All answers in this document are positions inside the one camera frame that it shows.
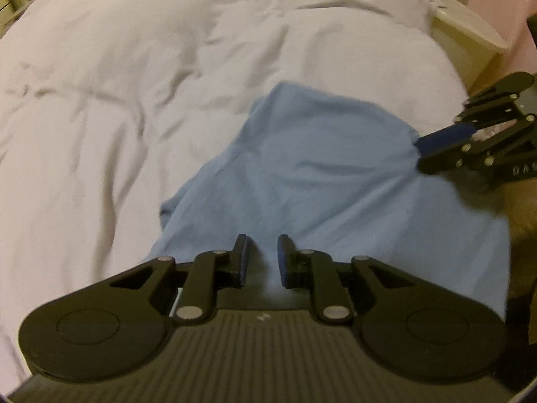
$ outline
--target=white comforter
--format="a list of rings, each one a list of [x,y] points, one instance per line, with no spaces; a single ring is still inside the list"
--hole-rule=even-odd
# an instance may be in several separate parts
[[[37,0],[0,41],[0,392],[33,308],[137,264],[160,203],[280,80],[422,133],[465,91],[429,0]]]

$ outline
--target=pink wall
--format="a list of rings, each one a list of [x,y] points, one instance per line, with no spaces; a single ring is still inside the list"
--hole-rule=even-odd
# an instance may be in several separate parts
[[[526,18],[537,13],[537,0],[469,0],[468,6],[486,19],[509,44],[508,53],[491,64],[472,91],[514,71],[537,72],[537,49],[526,26]]]

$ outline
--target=light blue fabric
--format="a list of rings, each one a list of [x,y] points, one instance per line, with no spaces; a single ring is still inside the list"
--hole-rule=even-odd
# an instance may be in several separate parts
[[[148,258],[192,261],[256,244],[242,290],[227,307],[300,307],[281,286],[277,238],[329,253],[368,255],[505,312],[509,235],[498,194],[464,171],[416,170],[417,133],[380,107],[279,84],[252,108],[237,139],[162,206]]]

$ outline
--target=silver screw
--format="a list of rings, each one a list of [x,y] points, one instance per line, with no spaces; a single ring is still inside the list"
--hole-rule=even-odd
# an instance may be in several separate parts
[[[329,320],[342,320],[347,318],[351,311],[345,306],[327,306],[323,309],[323,315]]]
[[[176,315],[183,320],[195,320],[203,315],[203,309],[198,306],[181,306]]]

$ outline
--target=container lid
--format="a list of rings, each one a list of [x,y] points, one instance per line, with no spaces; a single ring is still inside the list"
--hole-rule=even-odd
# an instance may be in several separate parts
[[[487,21],[457,0],[440,0],[435,16],[477,43],[497,53],[507,50],[507,41]]]

